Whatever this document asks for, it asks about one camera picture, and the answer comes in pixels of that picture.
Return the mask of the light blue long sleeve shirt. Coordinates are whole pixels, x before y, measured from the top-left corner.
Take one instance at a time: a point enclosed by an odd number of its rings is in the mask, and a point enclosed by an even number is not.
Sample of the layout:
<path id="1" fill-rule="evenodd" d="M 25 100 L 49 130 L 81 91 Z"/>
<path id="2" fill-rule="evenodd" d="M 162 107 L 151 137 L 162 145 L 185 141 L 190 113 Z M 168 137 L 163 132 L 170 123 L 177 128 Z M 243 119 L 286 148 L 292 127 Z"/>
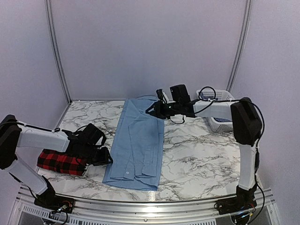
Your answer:
<path id="1" fill-rule="evenodd" d="M 126 99 L 106 167 L 103 183 L 117 188 L 156 191 L 159 186 L 164 121 L 146 114 L 155 96 Z"/>

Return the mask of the aluminium wall post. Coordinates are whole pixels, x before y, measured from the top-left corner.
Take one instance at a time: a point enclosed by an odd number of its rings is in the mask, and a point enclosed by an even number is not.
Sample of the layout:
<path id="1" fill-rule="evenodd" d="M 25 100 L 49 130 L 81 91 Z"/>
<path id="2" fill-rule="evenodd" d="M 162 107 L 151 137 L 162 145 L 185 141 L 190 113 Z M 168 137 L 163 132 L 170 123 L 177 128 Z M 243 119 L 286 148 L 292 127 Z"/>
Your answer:
<path id="1" fill-rule="evenodd" d="M 54 61 L 56 64 L 60 84 L 63 90 L 64 97 L 66 99 L 66 102 L 70 105 L 72 103 L 72 99 L 69 93 L 64 68 L 61 62 L 60 58 L 60 51 L 59 46 L 57 43 L 57 37 L 56 37 L 56 31 L 55 31 L 55 25 L 54 25 L 54 17 L 53 17 L 53 7 L 52 7 L 52 1 L 51 0 L 45 0 L 45 12 L 46 12 L 46 18 L 47 18 L 47 25 L 49 29 L 49 36 L 51 41 L 51 47 L 53 51 Z"/>
<path id="2" fill-rule="evenodd" d="M 245 9 L 244 9 L 244 16 L 242 20 L 242 27 L 240 31 L 240 37 L 239 42 L 237 46 L 237 51 L 234 57 L 230 77 L 226 86 L 226 90 L 228 92 L 231 92 L 234 86 L 234 82 L 237 78 L 238 69 L 240 65 L 240 60 L 243 54 L 243 50 L 245 48 L 247 36 L 248 36 L 248 30 L 250 26 L 250 20 L 251 20 L 251 11 L 252 11 L 253 1 L 252 0 L 246 0 L 245 3 Z"/>

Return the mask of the red black plaid shirt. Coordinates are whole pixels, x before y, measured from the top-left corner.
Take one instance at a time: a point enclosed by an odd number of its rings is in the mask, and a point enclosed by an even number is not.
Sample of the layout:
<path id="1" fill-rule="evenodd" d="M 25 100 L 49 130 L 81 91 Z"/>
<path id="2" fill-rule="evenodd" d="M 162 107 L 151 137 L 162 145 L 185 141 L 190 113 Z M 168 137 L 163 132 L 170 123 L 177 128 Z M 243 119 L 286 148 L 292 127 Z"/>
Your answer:
<path id="1" fill-rule="evenodd" d="M 82 176 L 87 170 L 87 159 L 69 156 L 64 152 L 44 149 L 38 159 L 37 167 L 56 173 Z"/>

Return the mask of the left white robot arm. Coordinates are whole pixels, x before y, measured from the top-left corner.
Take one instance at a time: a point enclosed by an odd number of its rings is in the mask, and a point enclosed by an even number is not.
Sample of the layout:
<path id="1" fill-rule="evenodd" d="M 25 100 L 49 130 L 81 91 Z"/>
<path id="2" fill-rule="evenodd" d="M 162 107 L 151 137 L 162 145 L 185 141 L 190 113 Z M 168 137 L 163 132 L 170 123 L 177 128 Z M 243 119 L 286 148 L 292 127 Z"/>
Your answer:
<path id="1" fill-rule="evenodd" d="M 37 150 L 29 153 L 45 169 L 59 173 L 75 173 L 87 165 L 113 163 L 105 147 L 105 134 L 93 124 L 76 131 L 60 128 L 47 129 L 21 122 L 12 114 L 0 123 L 0 168 L 18 182 L 26 185 L 48 208 L 59 205 L 59 198 L 50 182 L 39 175 L 23 160 L 21 150 Z"/>

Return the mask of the right aluminium wall post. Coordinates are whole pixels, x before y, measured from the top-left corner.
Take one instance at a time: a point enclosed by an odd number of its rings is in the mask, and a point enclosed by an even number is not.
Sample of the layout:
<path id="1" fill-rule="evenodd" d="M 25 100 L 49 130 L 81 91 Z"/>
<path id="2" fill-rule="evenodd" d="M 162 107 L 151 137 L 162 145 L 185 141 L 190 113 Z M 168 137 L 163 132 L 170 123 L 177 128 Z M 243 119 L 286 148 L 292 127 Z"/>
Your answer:
<path id="1" fill-rule="evenodd" d="M 240 37 L 239 42 L 237 46 L 237 51 L 234 57 L 230 77 L 226 86 L 226 90 L 228 92 L 231 92 L 234 86 L 234 82 L 237 78 L 238 69 L 240 65 L 240 60 L 243 54 L 243 50 L 245 48 L 247 36 L 248 36 L 248 30 L 250 26 L 250 20 L 251 20 L 251 11 L 252 11 L 253 1 L 252 0 L 246 0 L 245 3 L 245 9 L 244 9 L 244 16 L 242 20 L 242 27 L 240 31 Z"/>

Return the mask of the aluminium front frame rail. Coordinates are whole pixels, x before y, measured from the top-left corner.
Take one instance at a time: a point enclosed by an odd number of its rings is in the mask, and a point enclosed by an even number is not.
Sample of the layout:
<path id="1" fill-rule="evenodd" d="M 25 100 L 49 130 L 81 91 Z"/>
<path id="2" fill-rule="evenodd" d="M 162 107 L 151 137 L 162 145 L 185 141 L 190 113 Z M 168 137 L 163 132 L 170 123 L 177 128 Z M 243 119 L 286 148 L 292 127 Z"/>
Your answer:
<path id="1" fill-rule="evenodd" d="M 271 190 L 256 192 L 257 206 L 219 214 L 216 198 L 183 202 L 116 202 L 75 198 L 69 225 L 232 225 L 253 213 L 254 225 L 281 224 Z"/>

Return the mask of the blue patterned shirt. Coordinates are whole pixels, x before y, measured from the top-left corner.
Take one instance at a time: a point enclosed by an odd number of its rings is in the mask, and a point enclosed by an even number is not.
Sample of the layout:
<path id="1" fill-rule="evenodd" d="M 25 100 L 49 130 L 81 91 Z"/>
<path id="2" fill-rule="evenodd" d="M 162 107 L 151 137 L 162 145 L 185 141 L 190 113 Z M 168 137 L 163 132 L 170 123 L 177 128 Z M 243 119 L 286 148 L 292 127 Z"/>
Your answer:
<path id="1" fill-rule="evenodd" d="M 230 94 L 228 91 L 225 90 L 216 90 L 216 94 L 214 95 L 213 91 L 210 91 L 208 89 L 203 90 L 200 94 L 201 99 L 215 99 L 217 101 L 221 100 L 229 100 L 233 98 L 232 94 Z M 228 119 L 223 119 L 223 118 L 210 118 L 210 120 L 214 120 L 215 122 L 232 122 L 231 120 Z"/>

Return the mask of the white plastic basket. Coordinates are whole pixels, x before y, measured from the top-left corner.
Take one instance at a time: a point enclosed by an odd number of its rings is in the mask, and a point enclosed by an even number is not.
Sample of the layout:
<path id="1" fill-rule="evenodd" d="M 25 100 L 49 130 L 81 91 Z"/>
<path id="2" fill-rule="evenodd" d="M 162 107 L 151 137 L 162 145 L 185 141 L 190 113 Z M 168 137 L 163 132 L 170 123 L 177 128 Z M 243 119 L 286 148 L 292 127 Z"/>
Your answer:
<path id="1" fill-rule="evenodd" d="M 197 97 L 200 97 L 200 94 L 203 90 L 196 91 Z M 200 113 L 197 113 L 196 116 L 207 118 L 209 126 L 213 132 L 233 131 L 233 122 L 224 122 L 224 123 L 215 122 L 214 120 L 210 120 L 210 118 L 223 118 L 232 121 L 230 103 L 232 103 L 234 99 L 235 99 L 234 97 L 229 100 L 221 100 L 221 101 L 217 101 L 214 99 L 215 102 L 210 107 L 208 107 L 207 109 L 205 109 Z"/>

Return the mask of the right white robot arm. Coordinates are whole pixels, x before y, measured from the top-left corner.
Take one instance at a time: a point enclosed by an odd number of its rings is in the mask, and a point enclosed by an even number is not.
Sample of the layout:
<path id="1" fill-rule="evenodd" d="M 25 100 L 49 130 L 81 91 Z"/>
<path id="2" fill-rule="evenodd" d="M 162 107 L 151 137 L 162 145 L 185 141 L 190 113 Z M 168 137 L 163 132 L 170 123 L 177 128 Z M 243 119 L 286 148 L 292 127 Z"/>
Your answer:
<path id="1" fill-rule="evenodd" d="M 253 200 L 257 190 L 259 168 L 259 141 L 264 133 L 264 118 L 256 104 L 248 97 L 233 100 L 203 99 L 192 100 L 184 84 L 170 87 L 170 102 L 162 89 L 156 91 L 158 101 L 146 113 L 159 119 L 170 119 L 177 114 L 189 117 L 213 117 L 230 120 L 233 134 L 240 148 L 240 179 L 232 206 L 244 209 Z"/>

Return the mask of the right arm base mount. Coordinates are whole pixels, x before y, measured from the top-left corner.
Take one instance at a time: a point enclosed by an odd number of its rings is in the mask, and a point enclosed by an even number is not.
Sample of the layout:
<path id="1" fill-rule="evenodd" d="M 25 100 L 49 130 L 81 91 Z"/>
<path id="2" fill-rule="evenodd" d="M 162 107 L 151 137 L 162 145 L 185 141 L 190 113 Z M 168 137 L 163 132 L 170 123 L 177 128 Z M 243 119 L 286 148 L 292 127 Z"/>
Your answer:
<path id="1" fill-rule="evenodd" d="M 219 199 L 214 204 L 214 208 L 220 215 L 254 209 L 256 206 L 257 202 L 255 198 L 250 198 L 248 201 L 244 201 L 243 198 L 238 197 Z"/>

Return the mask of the left aluminium wall post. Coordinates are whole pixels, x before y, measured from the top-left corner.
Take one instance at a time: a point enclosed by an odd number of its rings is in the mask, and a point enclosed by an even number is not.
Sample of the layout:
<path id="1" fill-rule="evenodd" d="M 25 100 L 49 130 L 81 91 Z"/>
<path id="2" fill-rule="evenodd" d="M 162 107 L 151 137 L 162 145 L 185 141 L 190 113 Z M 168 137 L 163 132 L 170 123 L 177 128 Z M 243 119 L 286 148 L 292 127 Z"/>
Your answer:
<path id="1" fill-rule="evenodd" d="M 72 99 L 69 93 L 64 68 L 61 62 L 60 58 L 60 51 L 59 46 L 57 43 L 57 37 L 56 37 L 56 31 L 55 31 L 55 25 L 54 25 L 54 17 L 53 17 L 53 7 L 52 7 L 52 1 L 51 0 L 45 0 L 45 12 L 46 12 L 46 18 L 47 18 L 47 25 L 49 29 L 49 36 L 51 41 L 51 47 L 53 51 L 54 61 L 56 64 L 60 84 L 63 90 L 64 97 L 66 99 L 66 102 L 70 105 L 72 103 Z"/>

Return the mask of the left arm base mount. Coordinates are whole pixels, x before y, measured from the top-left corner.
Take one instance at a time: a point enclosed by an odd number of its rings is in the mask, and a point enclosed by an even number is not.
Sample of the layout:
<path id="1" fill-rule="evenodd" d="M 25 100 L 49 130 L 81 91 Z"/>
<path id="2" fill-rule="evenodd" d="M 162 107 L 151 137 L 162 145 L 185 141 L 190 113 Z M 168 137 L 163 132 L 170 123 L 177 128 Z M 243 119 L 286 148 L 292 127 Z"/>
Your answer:
<path id="1" fill-rule="evenodd" d="M 75 200 L 73 198 L 56 195 L 51 203 L 35 199 L 34 204 L 56 212 L 59 212 L 59 209 L 61 209 L 61 211 L 69 214 L 73 211 Z"/>

